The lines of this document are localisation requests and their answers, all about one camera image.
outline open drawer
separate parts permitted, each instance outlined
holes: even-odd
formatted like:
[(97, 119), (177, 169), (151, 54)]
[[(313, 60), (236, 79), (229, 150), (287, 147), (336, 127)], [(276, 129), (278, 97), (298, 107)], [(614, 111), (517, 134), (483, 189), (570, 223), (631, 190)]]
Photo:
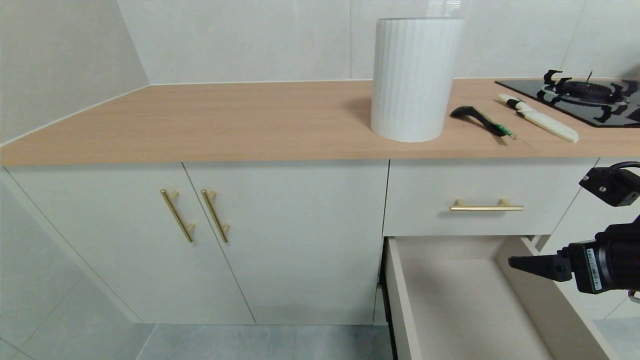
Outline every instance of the open drawer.
[(517, 236), (385, 240), (382, 285), (399, 360), (617, 359), (553, 281), (509, 267)]

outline drawer handle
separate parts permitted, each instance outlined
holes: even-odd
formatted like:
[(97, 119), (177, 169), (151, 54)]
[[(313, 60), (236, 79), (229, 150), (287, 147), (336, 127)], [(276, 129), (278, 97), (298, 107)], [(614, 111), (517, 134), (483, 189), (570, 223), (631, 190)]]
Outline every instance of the drawer handle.
[(182, 222), (182, 219), (180, 218), (180, 214), (178, 214), (178, 211), (175, 209), (175, 206), (173, 205), (173, 199), (178, 197), (179, 192), (174, 191), (171, 194), (169, 194), (166, 191), (166, 189), (162, 189), (160, 190), (160, 194), (162, 194), (162, 197), (166, 202), (166, 205), (169, 207), (169, 210), (171, 210), (171, 214), (173, 214), (175, 221), (178, 223), (178, 225), (182, 229), (182, 232), (184, 233), (184, 237), (187, 238), (188, 242), (193, 243), (193, 239), (191, 238), (191, 232), (193, 228), (196, 227), (196, 224), (192, 222), (189, 224), (189, 227), (184, 226), (184, 222)]
[(456, 199), (451, 211), (522, 211), (524, 206), (511, 205), (505, 198), (501, 198), (496, 206), (468, 206), (462, 203), (462, 199)]
[(216, 227), (218, 228), (218, 232), (220, 233), (220, 236), (222, 236), (222, 241), (225, 243), (228, 242), (227, 231), (229, 230), (229, 224), (224, 224), (220, 226), (220, 218), (218, 217), (216, 208), (213, 207), (213, 200), (216, 198), (217, 193), (215, 191), (211, 191), (211, 193), (207, 193), (207, 189), (200, 190), (200, 193), (202, 194), (202, 198), (204, 199), (204, 202), (207, 204), (207, 207), (209, 208), (209, 212), (211, 213), (211, 218), (213, 219), (214, 224), (216, 224)]

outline white cabinet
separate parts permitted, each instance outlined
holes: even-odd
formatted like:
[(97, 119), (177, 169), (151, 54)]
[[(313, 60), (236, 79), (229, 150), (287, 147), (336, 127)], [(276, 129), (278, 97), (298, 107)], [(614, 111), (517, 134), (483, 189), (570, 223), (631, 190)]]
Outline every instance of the white cabinet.
[[(634, 160), (639, 161), (640, 159), (602, 158), (597, 166), (608, 167), (621, 161)], [(640, 169), (637, 168), (627, 170), (640, 174)], [(640, 201), (636, 201), (631, 206), (615, 208), (607, 205), (587, 190), (580, 189), (562, 221), (544, 244), (541, 253), (555, 254), (557, 250), (569, 243), (592, 240), (596, 233), (604, 231), (607, 226), (633, 222), (638, 215), (640, 215)], [(640, 316), (640, 305), (629, 301), (627, 292), (624, 290), (612, 290), (598, 295), (590, 295), (579, 292), (575, 286), (575, 280), (562, 282), (560, 286), (567, 291), (574, 304), (583, 308), (592, 319)]]
[(258, 324), (372, 324), (387, 160), (185, 168)]
[(399, 360), (616, 359), (556, 283), (512, 269), (517, 236), (389, 238), (383, 289)]
[[(104, 282), (149, 323), (255, 323), (182, 164), (9, 168)], [(191, 231), (189, 243), (160, 189)]]
[[(550, 234), (595, 163), (596, 158), (391, 160), (385, 236)], [(507, 203), (516, 211), (504, 211)], [(459, 211), (461, 205), (488, 208)]]

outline white wall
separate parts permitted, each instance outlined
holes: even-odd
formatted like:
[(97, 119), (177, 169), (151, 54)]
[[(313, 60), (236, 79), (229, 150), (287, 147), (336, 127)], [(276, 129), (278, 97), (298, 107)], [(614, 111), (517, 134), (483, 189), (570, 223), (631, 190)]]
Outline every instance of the white wall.
[(2, 0), (0, 38), (0, 143), (148, 84), (116, 0)]
[(377, 19), (455, 8), (456, 77), (640, 76), (639, 0), (118, 2), (152, 84), (370, 79)]

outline black cable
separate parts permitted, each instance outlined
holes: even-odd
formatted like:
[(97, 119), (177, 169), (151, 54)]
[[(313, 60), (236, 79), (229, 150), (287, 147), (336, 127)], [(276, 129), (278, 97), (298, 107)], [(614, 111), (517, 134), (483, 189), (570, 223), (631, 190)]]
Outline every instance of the black cable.
[(625, 168), (625, 167), (637, 167), (640, 168), (640, 161), (623, 161), (621, 163), (617, 163), (617, 164), (613, 164), (610, 167), (607, 168), (607, 171), (610, 173), (614, 173), (618, 170), (620, 170), (621, 168)]

